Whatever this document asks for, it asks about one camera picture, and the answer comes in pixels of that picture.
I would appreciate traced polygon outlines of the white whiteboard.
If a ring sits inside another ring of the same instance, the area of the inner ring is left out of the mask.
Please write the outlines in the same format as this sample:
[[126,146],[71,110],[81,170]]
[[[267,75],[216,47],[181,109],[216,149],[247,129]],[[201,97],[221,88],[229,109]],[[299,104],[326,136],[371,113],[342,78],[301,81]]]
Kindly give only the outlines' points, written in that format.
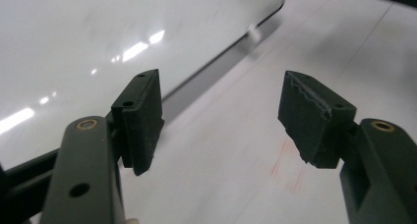
[[0,0],[0,166],[55,149],[138,73],[168,94],[285,0]]

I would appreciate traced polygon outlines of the white table cover sheet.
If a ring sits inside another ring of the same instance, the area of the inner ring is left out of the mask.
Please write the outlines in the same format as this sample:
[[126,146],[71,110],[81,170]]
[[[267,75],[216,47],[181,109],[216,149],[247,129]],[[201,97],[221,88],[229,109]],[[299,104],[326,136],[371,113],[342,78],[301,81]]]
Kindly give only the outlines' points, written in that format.
[[417,9],[387,0],[285,0],[272,32],[167,118],[152,167],[122,174],[141,224],[347,224],[338,174],[304,163],[277,119],[288,70],[417,140]]

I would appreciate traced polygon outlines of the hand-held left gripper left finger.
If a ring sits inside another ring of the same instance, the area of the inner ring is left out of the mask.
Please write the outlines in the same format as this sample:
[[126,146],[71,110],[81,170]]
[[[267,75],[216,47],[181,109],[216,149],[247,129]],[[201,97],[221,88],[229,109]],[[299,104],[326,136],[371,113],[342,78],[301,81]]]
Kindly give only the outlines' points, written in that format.
[[158,69],[134,76],[112,104],[111,115],[123,164],[141,176],[151,166],[164,125]]

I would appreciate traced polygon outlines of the white whiteboard stand clip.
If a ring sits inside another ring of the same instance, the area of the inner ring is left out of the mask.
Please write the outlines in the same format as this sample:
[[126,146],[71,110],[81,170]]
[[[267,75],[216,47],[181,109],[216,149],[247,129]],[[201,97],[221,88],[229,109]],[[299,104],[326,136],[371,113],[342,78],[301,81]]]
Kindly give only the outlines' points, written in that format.
[[255,24],[250,24],[247,30],[247,39],[251,43],[257,44],[261,41],[262,37],[263,34],[258,27]]

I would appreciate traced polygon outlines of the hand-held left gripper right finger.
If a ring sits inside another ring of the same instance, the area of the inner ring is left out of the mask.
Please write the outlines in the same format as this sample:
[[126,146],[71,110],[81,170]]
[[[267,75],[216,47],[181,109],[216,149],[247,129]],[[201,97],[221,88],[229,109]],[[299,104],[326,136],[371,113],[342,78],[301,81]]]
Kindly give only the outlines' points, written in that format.
[[301,158],[320,169],[334,169],[338,141],[353,125],[356,107],[315,78],[284,74],[278,120]]

